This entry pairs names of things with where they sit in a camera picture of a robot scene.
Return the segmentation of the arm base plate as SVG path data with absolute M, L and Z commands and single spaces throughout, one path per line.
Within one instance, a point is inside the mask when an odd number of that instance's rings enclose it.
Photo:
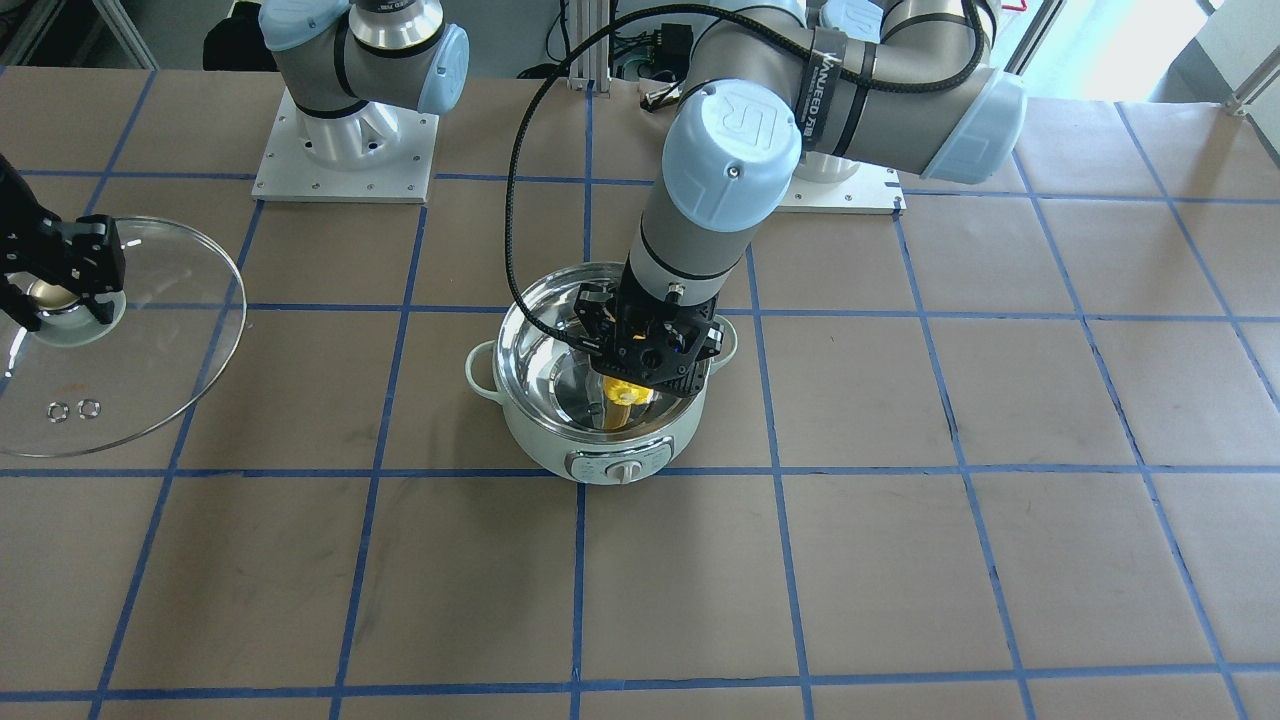
M 794 172 L 777 211 L 888 215 L 905 206 L 895 169 L 810 152 Z
M 321 119 L 284 92 L 251 193 L 264 202 L 428 201 L 439 119 L 370 102 Z

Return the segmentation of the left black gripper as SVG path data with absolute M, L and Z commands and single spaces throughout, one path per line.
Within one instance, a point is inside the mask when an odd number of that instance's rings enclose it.
M 575 314 L 595 348 L 593 372 L 668 396 L 699 395 L 724 350 L 726 323 L 713 300 L 681 306 L 632 281 L 588 282 L 579 286 Z

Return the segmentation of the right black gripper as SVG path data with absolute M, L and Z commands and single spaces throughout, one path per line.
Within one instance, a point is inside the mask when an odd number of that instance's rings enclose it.
M 3 274 L 28 273 L 86 299 L 91 316 L 111 327 L 123 315 L 125 255 L 116 219 L 104 214 L 63 220 L 35 197 L 1 158 Z M 35 301 L 14 284 L 1 287 L 1 310 L 28 332 L 41 331 Z

